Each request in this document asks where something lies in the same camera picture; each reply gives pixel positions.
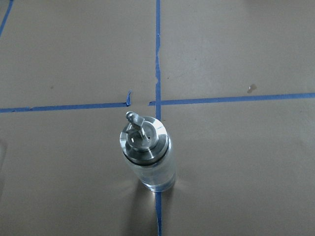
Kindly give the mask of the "glass sauce bottle metal spout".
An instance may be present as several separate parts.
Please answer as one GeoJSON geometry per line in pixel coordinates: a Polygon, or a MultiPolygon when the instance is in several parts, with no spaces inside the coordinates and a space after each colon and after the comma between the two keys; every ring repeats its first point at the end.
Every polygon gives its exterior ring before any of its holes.
{"type": "Polygon", "coordinates": [[[120,133],[126,162],[152,192],[164,192],[176,181],[173,145],[163,123],[154,117],[126,113],[128,124],[120,133]]]}

